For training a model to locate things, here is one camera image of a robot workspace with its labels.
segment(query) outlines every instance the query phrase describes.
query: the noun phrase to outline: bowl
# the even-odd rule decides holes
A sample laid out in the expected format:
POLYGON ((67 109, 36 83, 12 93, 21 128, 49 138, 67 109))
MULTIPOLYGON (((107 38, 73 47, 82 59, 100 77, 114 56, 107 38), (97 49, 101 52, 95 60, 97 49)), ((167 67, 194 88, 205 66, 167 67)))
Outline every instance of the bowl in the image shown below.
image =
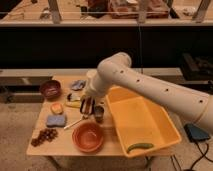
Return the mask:
POLYGON ((86 153, 97 151, 103 144, 102 128, 95 122, 85 122, 78 126, 72 134, 77 148, 86 153))
POLYGON ((44 98, 52 100, 61 95, 61 84, 57 80, 50 80, 43 83, 39 88, 44 98))

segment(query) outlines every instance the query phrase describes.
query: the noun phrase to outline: floor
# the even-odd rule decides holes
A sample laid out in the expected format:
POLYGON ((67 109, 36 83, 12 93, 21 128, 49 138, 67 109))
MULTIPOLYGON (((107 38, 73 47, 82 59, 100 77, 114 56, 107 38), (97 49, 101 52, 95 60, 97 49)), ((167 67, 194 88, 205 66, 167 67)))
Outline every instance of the floor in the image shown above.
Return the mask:
MULTIPOLYGON (((0 103, 0 171, 56 170, 43 157, 26 156, 26 149, 40 108, 41 103, 0 103)), ((181 123, 176 123, 176 127, 182 135, 182 142, 173 148, 175 156, 184 170, 191 166, 200 153, 194 144, 189 143, 181 123)), ((213 159, 213 141, 210 140, 209 144, 208 157, 213 159)), ((74 171, 139 171, 145 164, 143 157, 134 159, 126 159, 125 157, 57 157, 56 159, 62 166, 74 171)), ((194 169, 210 171, 213 170, 213 164, 202 159, 194 169)), ((158 157, 153 161, 151 170, 173 171, 175 169, 170 157, 158 157)))

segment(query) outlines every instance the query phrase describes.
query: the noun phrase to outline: yellow plastic tub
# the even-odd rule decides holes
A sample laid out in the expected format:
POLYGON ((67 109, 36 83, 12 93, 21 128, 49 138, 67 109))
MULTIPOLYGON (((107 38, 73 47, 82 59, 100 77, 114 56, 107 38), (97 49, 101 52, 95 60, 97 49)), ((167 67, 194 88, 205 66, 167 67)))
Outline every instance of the yellow plastic tub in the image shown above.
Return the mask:
POLYGON ((121 87, 110 89, 106 99, 126 157, 146 155, 181 141, 162 106, 121 87), (128 147, 137 143, 152 143, 154 147, 127 153, 128 147))

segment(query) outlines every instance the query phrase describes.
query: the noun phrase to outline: terracotta bowl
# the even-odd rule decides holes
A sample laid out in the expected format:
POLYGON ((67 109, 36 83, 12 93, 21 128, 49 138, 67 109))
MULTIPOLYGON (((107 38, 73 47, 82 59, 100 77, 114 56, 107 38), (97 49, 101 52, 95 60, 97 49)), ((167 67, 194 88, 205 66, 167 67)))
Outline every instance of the terracotta bowl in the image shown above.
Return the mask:
POLYGON ((91 153, 103 144, 103 131, 95 122, 85 122, 74 130, 72 139, 80 151, 91 153))
POLYGON ((61 84, 57 80, 50 80, 43 83, 39 88, 44 98, 52 100, 61 95, 61 84))

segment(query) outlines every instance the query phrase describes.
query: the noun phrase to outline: sponge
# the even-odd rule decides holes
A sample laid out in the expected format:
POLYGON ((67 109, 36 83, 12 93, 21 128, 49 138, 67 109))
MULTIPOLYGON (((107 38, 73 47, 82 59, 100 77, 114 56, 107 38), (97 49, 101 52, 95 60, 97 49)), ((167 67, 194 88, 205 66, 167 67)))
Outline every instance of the sponge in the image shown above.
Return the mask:
POLYGON ((65 115, 49 115, 47 117, 46 126, 47 127, 64 127, 66 125, 65 115))

